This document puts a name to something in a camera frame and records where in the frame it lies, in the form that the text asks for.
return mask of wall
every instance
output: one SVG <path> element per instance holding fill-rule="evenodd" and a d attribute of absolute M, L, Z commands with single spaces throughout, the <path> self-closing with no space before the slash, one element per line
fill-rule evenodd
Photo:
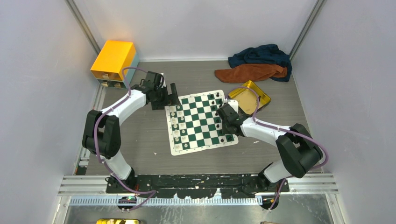
<path fill-rule="evenodd" d="M 133 41 L 141 59 L 224 59 L 268 43 L 289 53 L 315 2 L 76 1 L 100 47 Z"/>
<path fill-rule="evenodd" d="M 293 61 L 350 223 L 394 223 L 396 1 L 327 1 Z"/>
<path fill-rule="evenodd" d="M 0 1 L 1 223 L 50 223 L 98 82 L 64 1 Z"/>

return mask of dark blue towel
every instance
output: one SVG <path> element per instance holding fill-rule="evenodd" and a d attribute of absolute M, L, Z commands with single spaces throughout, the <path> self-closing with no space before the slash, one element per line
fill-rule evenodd
<path fill-rule="evenodd" d="M 284 78 L 271 79 L 278 82 L 288 82 L 291 75 L 291 62 L 289 55 L 285 54 L 276 44 L 262 45 L 257 48 L 248 48 L 228 58 L 231 68 L 241 64 L 277 64 L 287 68 L 287 75 Z"/>

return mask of brown cloth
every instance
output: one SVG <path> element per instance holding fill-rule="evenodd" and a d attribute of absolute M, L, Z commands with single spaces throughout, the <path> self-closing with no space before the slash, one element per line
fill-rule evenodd
<path fill-rule="evenodd" d="M 276 64 L 241 64 L 233 69 L 215 70 L 214 75 L 224 83 L 245 83 L 249 80 L 266 80 L 272 76 L 286 77 L 287 68 Z"/>

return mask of chessboard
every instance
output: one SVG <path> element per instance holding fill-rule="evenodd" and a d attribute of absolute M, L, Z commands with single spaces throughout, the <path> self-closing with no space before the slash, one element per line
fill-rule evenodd
<path fill-rule="evenodd" d="M 234 134 L 224 134 L 216 110 L 225 99 L 222 90 L 179 97 L 181 105 L 165 107 L 170 152 L 182 155 L 235 145 Z"/>

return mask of gray wooden tabletop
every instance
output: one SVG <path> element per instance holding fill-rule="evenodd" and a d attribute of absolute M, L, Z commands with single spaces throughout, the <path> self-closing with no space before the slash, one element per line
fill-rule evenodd
<path fill-rule="evenodd" d="M 240 85 L 222 83 L 214 76 L 215 70 L 229 68 L 227 61 L 146 62 L 139 63 L 139 67 L 163 72 L 167 85 L 176 83 L 179 96 L 213 90 L 227 94 Z M 144 77 L 145 73 L 137 71 L 131 84 Z M 300 123 L 308 128 L 293 77 L 288 83 L 269 79 L 256 84 L 271 97 L 271 103 L 257 118 L 285 126 Z M 125 93 L 126 90 L 108 88 L 103 107 Z M 121 125 L 121 151 L 137 174 L 257 173 L 280 159 L 276 147 L 257 141 L 239 137 L 237 145 L 172 156 L 165 111 L 152 111 L 147 105 Z M 86 174 L 107 175 L 108 171 L 91 155 Z"/>

